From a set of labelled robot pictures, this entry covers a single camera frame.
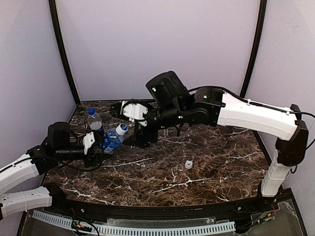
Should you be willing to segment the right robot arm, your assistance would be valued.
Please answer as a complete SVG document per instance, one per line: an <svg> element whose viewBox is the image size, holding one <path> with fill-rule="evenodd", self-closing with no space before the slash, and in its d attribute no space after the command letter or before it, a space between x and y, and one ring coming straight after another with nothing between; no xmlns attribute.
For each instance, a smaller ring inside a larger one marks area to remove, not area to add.
<svg viewBox="0 0 315 236"><path fill-rule="evenodd" d="M189 90L173 71L155 76L146 88L156 108L130 100L118 111L134 122L138 144L154 143L158 130L183 124L234 126L273 135L276 151L260 187L261 196L268 198L277 195L289 170L305 157L309 131L297 105L277 107L254 102L217 86Z"/></svg>

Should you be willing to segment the clear bottle cap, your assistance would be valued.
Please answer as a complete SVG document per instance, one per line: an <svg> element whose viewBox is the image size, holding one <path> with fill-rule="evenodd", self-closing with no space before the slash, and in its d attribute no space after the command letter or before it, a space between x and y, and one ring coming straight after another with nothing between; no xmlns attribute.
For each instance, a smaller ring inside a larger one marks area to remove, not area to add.
<svg viewBox="0 0 315 236"><path fill-rule="evenodd" d="M193 161L192 161L192 160L187 160L187 161L185 162L185 168L186 168L186 169L191 169L192 166L193 166Z"/></svg>

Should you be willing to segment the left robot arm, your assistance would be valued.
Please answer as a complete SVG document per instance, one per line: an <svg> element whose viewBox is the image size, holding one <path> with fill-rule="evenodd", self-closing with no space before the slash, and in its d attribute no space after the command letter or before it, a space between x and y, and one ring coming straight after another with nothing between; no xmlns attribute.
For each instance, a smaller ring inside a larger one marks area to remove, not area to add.
<svg viewBox="0 0 315 236"><path fill-rule="evenodd" d="M0 217L40 207L63 206L66 195L56 183L17 193L8 191L58 166L81 172L99 169L104 160L104 154L96 150L101 145L101 135L100 131L93 130L79 138L69 123L59 121L49 125L47 137L40 145L1 168Z"/></svg>

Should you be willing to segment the white blue bottle cap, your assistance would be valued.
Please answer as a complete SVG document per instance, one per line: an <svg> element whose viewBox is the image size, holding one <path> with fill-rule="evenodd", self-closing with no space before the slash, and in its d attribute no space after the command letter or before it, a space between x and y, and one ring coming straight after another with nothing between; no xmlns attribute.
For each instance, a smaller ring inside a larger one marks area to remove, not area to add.
<svg viewBox="0 0 315 236"><path fill-rule="evenodd" d="M121 123L116 127L116 133L119 136L124 136L127 131L128 131L128 126L124 123Z"/></svg>

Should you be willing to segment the white cap water bottle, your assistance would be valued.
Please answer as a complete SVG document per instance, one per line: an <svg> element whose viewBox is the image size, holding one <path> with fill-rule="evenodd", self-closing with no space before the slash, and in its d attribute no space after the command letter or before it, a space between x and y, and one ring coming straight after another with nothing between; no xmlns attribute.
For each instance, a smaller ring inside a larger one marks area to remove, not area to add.
<svg viewBox="0 0 315 236"><path fill-rule="evenodd" d="M124 136L116 133L116 128L112 128L105 132L103 141L103 152L107 154L113 153L124 142Z"/></svg>

